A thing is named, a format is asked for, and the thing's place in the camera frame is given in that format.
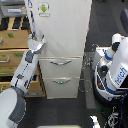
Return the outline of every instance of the white robot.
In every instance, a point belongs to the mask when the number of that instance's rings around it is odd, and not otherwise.
[[[26,104],[23,99],[33,79],[37,63],[38,53],[43,49],[46,40],[38,42],[28,37],[29,51],[25,51],[20,65],[11,80],[11,88],[0,94],[0,128],[17,128],[25,114]]]
[[[106,104],[116,104],[128,91],[128,37],[114,34],[112,46],[97,47],[92,69],[94,93]]]

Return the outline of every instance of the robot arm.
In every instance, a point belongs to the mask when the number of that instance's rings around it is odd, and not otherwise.
[[[23,99],[33,79],[37,63],[38,53],[43,49],[46,40],[43,36],[41,42],[31,39],[29,36],[29,51],[25,51],[20,65],[11,80],[11,88],[0,94],[0,128],[17,128],[25,115],[26,103]]]

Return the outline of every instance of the floor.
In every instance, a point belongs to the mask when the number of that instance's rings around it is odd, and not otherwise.
[[[120,33],[127,36],[121,21],[122,9],[128,7],[128,0],[92,0],[89,32],[86,40],[85,58],[93,57],[92,45],[110,46],[112,35]],[[103,128],[106,122],[101,114],[102,106],[93,96],[91,88],[91,68],[83,63],[80,88],[77,99],[26,98],[27,111],[18,128],[36,128],[44,125],[79,125],[92,128],[91,115],[98,117]]]

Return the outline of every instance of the cabinet drawer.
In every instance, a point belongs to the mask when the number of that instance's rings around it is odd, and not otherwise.
[[[0,82],[0,93],[8,88],[10,88],[10,82]],[[31,82],[30,87],[28,89],[28,93],[29,92],[42,92],[39,76],[37,76],[36,81]]]
[[[0,76],[13,76],[18,66],[0,67]],[[39,69],[35,71],[35,75],[39,75]]]
[[[19,65],[24,51],[28,49],[0,50],[0,66]]]
[[[43,78],[79,77],[82,58],[39,59]]]
[[[43,79],[48,99],[77,98],[79,78]]]

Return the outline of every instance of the black panel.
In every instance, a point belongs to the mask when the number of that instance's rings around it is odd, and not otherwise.
[[[9,116],[9,119],[18,124],[25,114],[25,101],[24,99],[17,94],[17,103],[14,111]]]

